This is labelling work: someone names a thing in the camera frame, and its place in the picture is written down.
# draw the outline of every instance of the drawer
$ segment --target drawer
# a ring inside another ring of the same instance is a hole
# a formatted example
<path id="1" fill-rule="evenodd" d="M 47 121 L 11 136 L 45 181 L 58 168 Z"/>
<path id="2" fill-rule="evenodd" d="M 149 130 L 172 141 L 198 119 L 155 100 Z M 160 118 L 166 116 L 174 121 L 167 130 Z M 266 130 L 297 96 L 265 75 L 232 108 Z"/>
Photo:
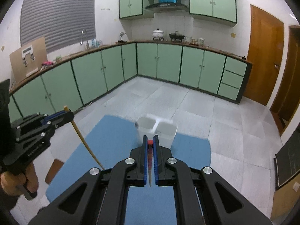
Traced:
<path id="1" fill-rule="evenodd" d="M 240 91 L 239 89 L 221 83 L 218 91 L 218 95 L 227 97 L 235 101 L 239 91 Z"/>
<path id="2" fill-rule="evenodd" d="M 247 63 L 241 62 L 239 60 L 227 57 L 226 59 L 226 64 L 225 64 L 225 69 L 237 73 L 241 76 L 245 75 Z"/>
<path id="3" fill-rule="evenodd" d="M 224 70 L 221 82 L 239 89 L 242 85 L 243 79 L 244 78 L 240 75 Z"/>

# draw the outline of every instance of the hand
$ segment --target hand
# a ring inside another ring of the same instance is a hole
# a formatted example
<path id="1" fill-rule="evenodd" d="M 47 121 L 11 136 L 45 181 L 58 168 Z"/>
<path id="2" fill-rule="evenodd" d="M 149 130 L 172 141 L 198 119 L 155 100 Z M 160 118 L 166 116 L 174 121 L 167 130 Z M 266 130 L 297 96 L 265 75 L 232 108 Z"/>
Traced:
<path id="1" fill-rule="evenodd" d="M 27 189 L 33 193 L 38 189 L 38 177 L 35 174 L 35 167 L 31 162 L 23 173 L 15 176 L 9 171 L 1 174 L 1 186 L 5 193 L 8 195 L 21 195 L 22 192 L 18 189 L 18 185 L 23 185 L 27 181 Z"/>

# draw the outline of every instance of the brown countertop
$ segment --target brown countertop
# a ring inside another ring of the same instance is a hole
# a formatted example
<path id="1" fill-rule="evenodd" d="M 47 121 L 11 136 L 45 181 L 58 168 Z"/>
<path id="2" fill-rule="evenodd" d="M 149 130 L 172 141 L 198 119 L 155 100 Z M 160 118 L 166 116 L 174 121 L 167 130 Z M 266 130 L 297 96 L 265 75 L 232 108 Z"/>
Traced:
<path id="1" fill-rule="evenodd" d="M 62 59 L 59 62 L 55 63 L 52 67 L 49 67 L 49 68 L 43 69 L 41 71 L 38 71 L 38 72 L 30 75 L 26 79 L 22 80 L 21 82 L 19 82 L 17 84 L 14 84 L 12 86 L 12 88 L 10 89 L 10 95 L 15 93 L 18 89 L 20 89 L 22 86 L 24 86 L 25 84 L 27 84 L 31 80 L 35 79 L 36 77 L 42 75 L 43 73 L 51 70 L 52 68 L 55 68 L 55 67 L 63 64 L 65 62 L 68 62 L 68 61 L 73 60 L 75 58 L 82 57 L 84 55 L 87 55 L 87 54 L 90 54 L 90 53 L 93 53 L 93 52 L 101 51 L 103 49 L 108 49 L 108 48 L 111 48 L 111 47 L 126 45 L 126 44 L 131 44 L 131 43 L 157 43 L 157 44 L 169 44 L 169 45 L 178 45 L 178 46 L 189 46 L 189 47 L 198 48 L 198 49 L 202 49 L 202 50 L 206 50 L 206 51 L 210 51 L 210 52 L 216 52 L 216 53 L 219 53 L 219 54 L 222 54 L 222 55 L 229 56 L 231 58 L 240 60 L 240 61 L 245 62 L 245 63 L 250 63 L 249 61 L 246 61 L 246 60 L 242 59 L 241 57 L 239 57 L 237 55 L 234 55 L 230 52 L 225 52 L 225 51 L 215 49 L 215 48 L 212 48 L 212 47 L 196 46 L 196 45 L 190 45 L 189 43 L 180 43 L 180 42 L 171 42 L 171 41 L 131 40 L 131 41 L 128 41 L 128 42 L 125 42 L 125 43 L 116 42 L 116 43 L 110 44 L 110 45 L 103 45 L 103 46 L 100 46 L 98 48 L 93 48 L 93 49 L 89 49 L 89 50 L 86 50 L 86 51 L 73 53 L 73 54 L 70 54 L 68 56 L 64 56 L 64 57 L 62 57 Z"/>

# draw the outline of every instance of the white pot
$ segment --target white pot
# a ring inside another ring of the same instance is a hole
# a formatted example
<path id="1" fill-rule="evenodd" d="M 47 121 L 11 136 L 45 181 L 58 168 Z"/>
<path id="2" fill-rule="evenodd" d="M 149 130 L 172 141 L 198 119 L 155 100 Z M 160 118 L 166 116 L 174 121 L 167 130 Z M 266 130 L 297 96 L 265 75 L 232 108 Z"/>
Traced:
<path id="1" fill-rule="evenodd" d="M 163 38 L 164 32 L 161 31 L 160 29 L 157 29 L 157 30 L 153 31 L 152 36 L 153 36 L 154 38 Z"/>

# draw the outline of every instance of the wooden stick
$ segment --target wooden stick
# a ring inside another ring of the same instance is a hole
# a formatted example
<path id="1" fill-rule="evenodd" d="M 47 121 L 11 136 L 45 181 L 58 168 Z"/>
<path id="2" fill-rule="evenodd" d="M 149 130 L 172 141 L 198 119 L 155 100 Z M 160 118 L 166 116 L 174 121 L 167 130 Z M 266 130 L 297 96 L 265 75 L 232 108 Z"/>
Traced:
<path id="1" fill-rule="evenodd" d="M 69 111 L 69 108 L 67 106 L 64 106 L 64 110 L 66 112 Z M 84 137 L 82 136 L 81 132 L 79 131 L 76 123 L 74 122 L 74 120 L 71 121 L 76 133 L 78 134 L 79 138 L 81 139 L 82 143 L 84 144 L 84 146 L 86 147 L 86 149 L 88 150 L 88 152 L 91 154 L 91 156 L 94 158 L 94 160 L 98 163 L 98 165 L 104 170 L 105 168 L 102 166 L 102 164 L 98 161 L 97 157 L 94 155 L 94 153 L 92 152 L 92 150 L 89 148 L 88 144 L 86 143 Z"/>

